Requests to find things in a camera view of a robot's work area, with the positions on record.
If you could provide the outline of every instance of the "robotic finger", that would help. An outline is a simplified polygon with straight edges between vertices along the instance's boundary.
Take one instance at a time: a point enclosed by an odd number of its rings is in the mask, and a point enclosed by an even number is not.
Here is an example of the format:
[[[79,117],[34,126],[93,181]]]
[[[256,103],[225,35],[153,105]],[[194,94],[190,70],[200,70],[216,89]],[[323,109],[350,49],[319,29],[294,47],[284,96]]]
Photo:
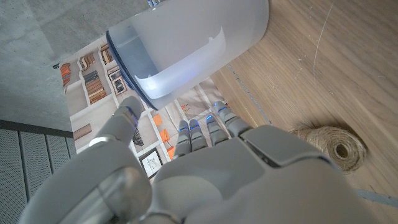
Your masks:
[[[220,128],[213,115],[210,115],[206,118],[206,124],[207,124],[207,129],[209,130],[210,133],[210,140],[212,146],[215,146],[222,141],[228,140],[228,136]]]
[[[231,109],[229,109],[223,102],[217,101],[215,109],[222,122],[224,122],[232,138],[238,137],[243,132],[252,129],[252,127],[242,120],[242,118],[232,113]]]
[[[203,149],[204,147],[208,147],[205,137],[200,129],[199,123],[197,120],[192,119],[189,122],[189,129],[191,132],[191,144],[192,151],[196,151],[199,149]]]
[[[186,121],[181,121],[178,127],[178,139],[175,146],[173,159],[182,157],[192,152],[191,135],[189,133],[189,125]]]

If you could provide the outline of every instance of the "picture frame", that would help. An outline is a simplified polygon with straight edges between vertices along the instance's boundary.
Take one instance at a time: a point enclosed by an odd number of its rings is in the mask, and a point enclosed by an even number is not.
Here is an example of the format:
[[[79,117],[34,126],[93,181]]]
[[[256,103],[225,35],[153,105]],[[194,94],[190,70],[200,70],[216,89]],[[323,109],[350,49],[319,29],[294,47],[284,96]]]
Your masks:
[[[117,79],[117,78],[119,78],[121,76],[122,76],[122,74],[120,73],[120,69],[116,70],[115,72],[112,72],[112,73],[108,74],[108,77],[109,77],[109,79],[111,81],[113,81],[113,80],[115,80],[115,79]]]
[[[146,172],[148,179],[152,179],[160,168],[163,166],[162,159],[156,148],[151,149],[149,152],[139,157],[141,167]]]
[[[111,80],[111,82],[115,95],[119,95],[120,93],[127,91],[126,84],[124,83],[122,76],[120,76],[119,78],[115,78],[114,80]]]

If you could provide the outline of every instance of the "white plastic container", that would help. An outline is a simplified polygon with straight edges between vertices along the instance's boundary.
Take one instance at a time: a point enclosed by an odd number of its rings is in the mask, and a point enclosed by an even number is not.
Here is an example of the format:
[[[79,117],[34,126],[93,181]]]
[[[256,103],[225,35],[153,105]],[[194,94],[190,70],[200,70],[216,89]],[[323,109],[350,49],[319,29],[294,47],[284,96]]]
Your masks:
[[[106,33],[127,85],[161,109],[257,43],[268,0],[168,0]]]

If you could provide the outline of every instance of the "concrete wall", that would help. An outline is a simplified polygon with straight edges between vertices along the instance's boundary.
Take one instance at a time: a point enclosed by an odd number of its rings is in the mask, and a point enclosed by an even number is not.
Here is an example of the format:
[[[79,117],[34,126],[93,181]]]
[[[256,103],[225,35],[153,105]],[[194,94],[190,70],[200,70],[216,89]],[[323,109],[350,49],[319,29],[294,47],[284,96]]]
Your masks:
[[[145,0],[0,2],[0,119],[71,131],[53,65],[147,9]]]

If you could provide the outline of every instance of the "wooden floor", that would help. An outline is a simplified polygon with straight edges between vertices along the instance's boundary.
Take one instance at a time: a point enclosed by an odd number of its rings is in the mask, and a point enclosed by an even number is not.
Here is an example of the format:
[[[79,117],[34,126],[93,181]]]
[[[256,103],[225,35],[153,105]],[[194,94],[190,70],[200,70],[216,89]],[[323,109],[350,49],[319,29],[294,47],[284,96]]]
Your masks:
[[[348,182],[398,197],[397,1],[271,0],[265,36],[230,66],[212,79],[236,114],[253,126],[267,124],[260,108],[285,130],[350,129],[368,157]],[[398,208],[364,202],[398,222]]]

